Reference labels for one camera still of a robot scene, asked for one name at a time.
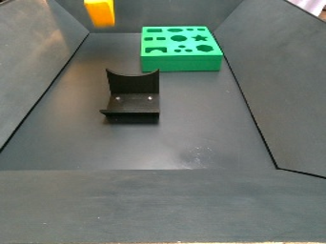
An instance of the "green foam block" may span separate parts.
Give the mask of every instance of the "green foam block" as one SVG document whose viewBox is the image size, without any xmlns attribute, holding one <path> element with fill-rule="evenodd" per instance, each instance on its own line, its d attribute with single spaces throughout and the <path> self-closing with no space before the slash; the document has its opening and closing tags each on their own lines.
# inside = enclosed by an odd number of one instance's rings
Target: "green foam block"
<svg viewBox="0 0 326 244">
<path fill-rule="evenodd" d="M 223 53 L 207 27 L 143 27 L 143 71 L 218 71 Z"/>
</svg>

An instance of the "white surface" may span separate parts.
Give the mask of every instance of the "white surface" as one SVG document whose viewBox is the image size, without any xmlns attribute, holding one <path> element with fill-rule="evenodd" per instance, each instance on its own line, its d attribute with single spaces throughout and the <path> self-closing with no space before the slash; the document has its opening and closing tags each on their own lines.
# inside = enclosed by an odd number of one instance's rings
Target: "white surface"
<svg viewBox="0 0 326 244">
<path fill-rule="evenodd" d="M 287 0 L 303 10 L 318 16 L 326 6 L 326 0 Z"/>
</svg>

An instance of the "black curved holder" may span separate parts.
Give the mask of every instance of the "black curved holder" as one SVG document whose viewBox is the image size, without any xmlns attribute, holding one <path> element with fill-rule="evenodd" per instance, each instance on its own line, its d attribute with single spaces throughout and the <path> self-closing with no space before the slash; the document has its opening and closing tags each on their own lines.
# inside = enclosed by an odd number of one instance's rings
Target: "black curved holder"
<svg viewBox="0 0 326 244">
<path fill-rule="evenodd" d="M 107 70 L 111 91 L 107 110 L 119 122 L 154 122 L 159 117 L 159 70 L 143 75 L 122 75 Z"/>
</svg>

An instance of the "orange object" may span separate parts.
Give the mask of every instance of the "orange object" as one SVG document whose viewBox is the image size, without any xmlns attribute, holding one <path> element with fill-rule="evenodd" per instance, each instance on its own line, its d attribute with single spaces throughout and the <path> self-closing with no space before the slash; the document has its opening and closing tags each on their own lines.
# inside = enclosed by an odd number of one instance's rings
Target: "orange object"
<svg viewBox="0 0 326 244">
<path fill-rule="evenodd" d="M 115 26 L 114 0 L 84 0 L 84 6 L 96 27 Z"/>
</svg>

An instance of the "star-shaped hole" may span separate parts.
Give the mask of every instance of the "star-shaped hole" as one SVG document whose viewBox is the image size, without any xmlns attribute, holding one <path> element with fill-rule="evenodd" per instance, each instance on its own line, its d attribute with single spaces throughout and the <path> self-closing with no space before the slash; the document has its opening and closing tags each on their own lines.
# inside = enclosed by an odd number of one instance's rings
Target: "star-shaped hole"
<svg viewBox="0 0 326 244">
<path fill-rule="evenodd" d="M 202 36 L 202 35 L 196 35 L 194 36 L 192 38 L 195 38 L 195 41 L 199 42 L 199 41 L 206 41 L 207 37 L 206 36 Z"/>
</svg>

